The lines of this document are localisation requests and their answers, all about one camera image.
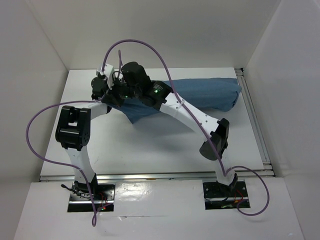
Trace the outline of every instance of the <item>white work surface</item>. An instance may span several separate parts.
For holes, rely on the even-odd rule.
[[[237,78],[232,67],[171,68],[169,71],[174,80]],[[168,79],[164,69],[146,69],[146,72],[152,80]],[[61,102],[91,100],[91,80],[95,76],[96,70],[70,70]],[[233,165],[263,169],[242,94],[229,112],[212,109],[205,112],[217,119],[226,118],[230,122],[229,146],[223,158],[229,158]],[[66,151],[55,139],[59,115],[60,110],[45,156],[50,160],[70,163]],[[200,135],[164,113],[148,116],[131,124],[122,112],[112,109],[110,113],[91,121],[88,154],[92,168],[98,175],[214,171],[212,162],[199,153],[202,144]],[[47,162],[43,164],[41,171],[41,176],[72,175],[72,168]]]
[[[236,209],[205,210],[201,180],[118,182],[114,212],[68,213],[70,192],[61,182],[32,183],[14,240],[303,240],[282,178],[264,178],[267,210],[254,217]],[[246,179],[251,208],[259,211],[266,192],[258,178]]]

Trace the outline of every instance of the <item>blue towel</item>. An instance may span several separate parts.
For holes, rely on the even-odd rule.
[[[234,107],[241,92],[236,78],[190,78],[174,80],[173,83],[179,95],[198,109],[212,108],[227,112]],[[121,107],[110,106],[123,112],[132,124],[159,113],[136,98],[126,99]]]

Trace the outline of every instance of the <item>white table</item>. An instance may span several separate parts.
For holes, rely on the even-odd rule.
[[[270,205],[255,217],[236,209],[205,210],[201,180],[118,182],[114,212],[68,213],[61,182],[32,183],[14,240],[303,240],[283,178],[265,178]],[[257,178],[246,179],[254,213],[266,203]]]
[[[164,69],[146,69],[152,80],[167,80]],[[236,78],[235,70],[226,68],[172,68],[172,79]],[[96,70],[70,70],[61,102],[91,100],[91,80]],[[229,146],[223,154],[233,165],[263,169],[263,163],[242,94],[229,112],[209,110],[210,116],[230,122]],[[46,158],[69,163],[67,153],[56,142],[56,117]],[[214,171],[212,162],[202,157],[199,135],[163,113],[145,117],[131,124],[120,111],[91,122],[88,153],[93,170],[98,175],[136,173],[183,173]],[[45,162],[41,176],[72,176],[70,167]]]

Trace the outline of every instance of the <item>gray wall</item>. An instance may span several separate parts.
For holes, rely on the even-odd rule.
[[[0,1],[0,32],[0,235],[10,240],[42,166],[27,147],[27,123],[59,101],[68,71],[23,0]],[[39,117],[31,129],[32,144],[42,154],[56,111]]]
[[[282,0],[244,75],[305,239],[319,239],[320,1]]]
[[[116,41],[154,46],[171,68],[244,67],[279,0],[27,0],[69,69],[96,69]],[[162,68],[143,46],[120,46],[125,62]],[[117,51],[108,61],[118,64]]]

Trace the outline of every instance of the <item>metal frame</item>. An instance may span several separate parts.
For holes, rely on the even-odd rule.
[[[246,79],[244,77],[244,72],[242,71],[242,69],[238,69],[238,68],[235,68],[234,70],[235,70],[236,77],[238,79],[238,83],[242,87],[242,96],[243,96],[244,104],[246,107],[246,111],[248,112],[248,115],[249,115],[253,134],[255,136],[255,140],[258,145],[261,159],[263,162],[270,163],[267,147],[265,144],[265,140],[264,140],[261,128],[257,120],[256,111],[249,93]]]
[[[266,144],[260,129],[256,112],[252,103],[252,99],[248,90],[246,80],[243,75],[242,69],[235,68],[235,74],[238,79],[239,85],[242,87],[242,96],[244,99],[245,107],[250,119],[252,130],[255,136],[255,140],[260,152],[261,160],[263,162],[264,170],[256,170],[256,172],[262,177],[274,177],[269,155],[267,152]],[[250,171],[236,171],[239,180],[245,178],[254,178],[256,175]],[[75,176],[40,176],[40,182],[65,182],[74,181]],[[99,184],[116,183],[118,181],[149,181],[149,180],[194,180],[201,179],[204,182],[216,181],[217,176],[214,171],[212,172],[166,172],[166,173],[138,173],[138,174],[109,174],[109,175],[97,175]]]

